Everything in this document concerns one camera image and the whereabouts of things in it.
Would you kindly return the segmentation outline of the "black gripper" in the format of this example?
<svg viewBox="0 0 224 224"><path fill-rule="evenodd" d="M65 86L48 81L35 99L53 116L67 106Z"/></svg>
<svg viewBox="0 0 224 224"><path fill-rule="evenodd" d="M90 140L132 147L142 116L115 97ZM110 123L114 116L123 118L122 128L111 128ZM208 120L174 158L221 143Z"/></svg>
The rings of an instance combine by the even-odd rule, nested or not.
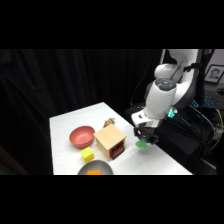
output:
<svg viewBox="0 0 224 224"><path fill-rule="evenodd" d="M158 142L158 136L155 133L155 129L152 127L140 125L139 127L135 127L133 131L134 136L139 140L144 140L146 143L149 143L151 145Z"/></svg>

